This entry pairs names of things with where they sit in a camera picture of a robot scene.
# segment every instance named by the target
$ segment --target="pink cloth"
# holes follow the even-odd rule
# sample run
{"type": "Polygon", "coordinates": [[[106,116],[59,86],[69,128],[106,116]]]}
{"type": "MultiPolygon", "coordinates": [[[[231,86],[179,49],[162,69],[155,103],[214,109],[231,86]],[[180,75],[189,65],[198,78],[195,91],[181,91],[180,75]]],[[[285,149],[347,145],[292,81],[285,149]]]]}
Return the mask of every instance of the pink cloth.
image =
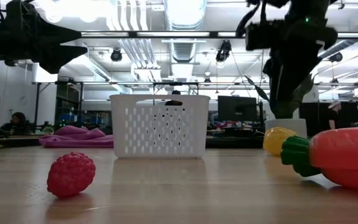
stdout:
{"type": "Polygon", "coordinates": [[[40,143],[44,147],[93,147],[113,148],[114,140],[112,135],[105,135],[102,131],[95,128],[88,131],[86,128],[76,128],[65,126],[55,132],[55,134],[42,136],[40,143]]]}

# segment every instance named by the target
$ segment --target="plastic lemon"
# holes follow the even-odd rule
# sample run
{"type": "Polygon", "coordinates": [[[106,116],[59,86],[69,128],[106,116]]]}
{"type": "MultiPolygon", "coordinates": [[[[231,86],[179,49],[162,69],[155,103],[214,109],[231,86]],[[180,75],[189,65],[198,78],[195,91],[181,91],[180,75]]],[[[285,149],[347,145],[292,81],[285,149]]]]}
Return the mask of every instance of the plastic lemon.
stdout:
{"type": "Polygon", "coordinates": [[[287,128],[270,128],[265,133],[264,149],[274,156],[280,156],[284,141],[295,135],[298,134],[287,128]]]}

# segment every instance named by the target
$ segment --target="desk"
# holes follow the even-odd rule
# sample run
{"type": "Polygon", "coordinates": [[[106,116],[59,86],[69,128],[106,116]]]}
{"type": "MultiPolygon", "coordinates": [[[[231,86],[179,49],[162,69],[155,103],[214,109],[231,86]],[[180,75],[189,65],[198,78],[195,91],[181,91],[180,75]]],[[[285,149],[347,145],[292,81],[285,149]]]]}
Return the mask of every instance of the desk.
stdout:
{"type": "Polygon", "coordinates": [[[358,192],[322,176],[303,180],[260,149],[165,161],[78,149],[94,159],[95,180],[83,194],[57,200],[46,189],[48,170],[70,151],[0,149],[0,223],[358,224],[358,192]]]}

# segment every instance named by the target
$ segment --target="basket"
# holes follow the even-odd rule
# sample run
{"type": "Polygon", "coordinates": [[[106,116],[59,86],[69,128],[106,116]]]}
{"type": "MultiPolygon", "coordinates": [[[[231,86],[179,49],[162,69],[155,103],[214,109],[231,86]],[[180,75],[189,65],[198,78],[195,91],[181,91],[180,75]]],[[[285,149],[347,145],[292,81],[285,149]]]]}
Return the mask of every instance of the basket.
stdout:
{"type": "Polygon", "coordinates": [[[203,156],[208,96],[113,95],[110,99],[118,158],[203,156]],[[165,106],[154,101],[157,99],[180,101],[182,105],[165,106]]]}

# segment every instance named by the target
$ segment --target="red plastic raspberry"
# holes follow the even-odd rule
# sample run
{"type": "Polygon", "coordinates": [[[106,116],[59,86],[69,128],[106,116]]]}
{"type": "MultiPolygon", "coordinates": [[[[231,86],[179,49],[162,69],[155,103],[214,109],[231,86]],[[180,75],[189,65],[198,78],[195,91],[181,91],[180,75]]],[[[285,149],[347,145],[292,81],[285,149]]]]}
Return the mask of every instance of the red plastic raspberry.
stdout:
{"type": "Polygon", "coordinates": [[[58,198],[74,196],[92,183],[95,170],[93,160],[83,153],[61,156],[50,167],[48,191],[58,198]]]}

